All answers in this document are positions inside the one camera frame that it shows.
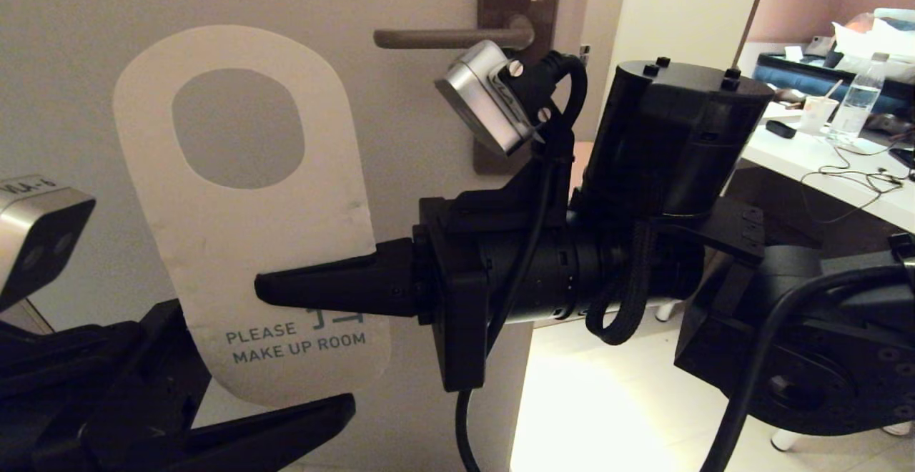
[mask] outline door handle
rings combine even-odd
[[[535,32],[527,16],[511,16],[504,29],[375,30],[375,45],[383,49],[467,49],[489,39],[504,49],[522,51]]]

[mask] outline silver camera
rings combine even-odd
[[[435,87],[480,143],[510,155],[533,136],[536,127],[498,77],[506,66],[519,67],[513,74],[523,72],[523,65],[510,61],[495,43],[481,41],[461,55]]]
[[[59,276],[94,207],[41,175],[0,182],[0,311]]]

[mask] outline floor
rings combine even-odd
[[[646,313],[638,334],[611,348],[584,321],[533,332],[512,456],[513,472],[696,472],[726,398],[673,367],[680,316]],[[748,419],[731,472],[911,472],[915,439],[880,430],[804,437],[772,448],[774,428]]]

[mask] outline white table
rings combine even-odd
[[[881,149],[872,142],[861,142],[859,145],[865,152]],[[885,168],[896,176],[905,176],[908,172],[905,165],[886,152],[876,156],[857,156],[843,152],[843,156],[849,160],[852,169],[861,172],[876,172],[878,168]],[[793,139],[784,139],[765,130],[765,124],[760,124],[753,132],[741,158],[795,181],[805,173],[816,172],[825,164],[843,164],[842,159],[836,155],[836,150],[822,136],[798,132]],[[915,182],[904,180],[902,183],[901,189],[883,194],[878,201],[866,206],[864,211],[898,225],[903,230],[915,232]],[[804,184],[853,206],[866,204],[875,195],[864,186],[836,177],[811,175],[804,180]]]

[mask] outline plastic bottle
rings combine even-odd
[[[861,127],[867,121],[867,114],[874,108],[876,98],[880,97],[880,90],[883,89],[886,77],[884,68],[888,58],[889,55],[877,52],[871,58],[867,71],[856,75],[826,133],[828,139],[851,144],[859,137]]]

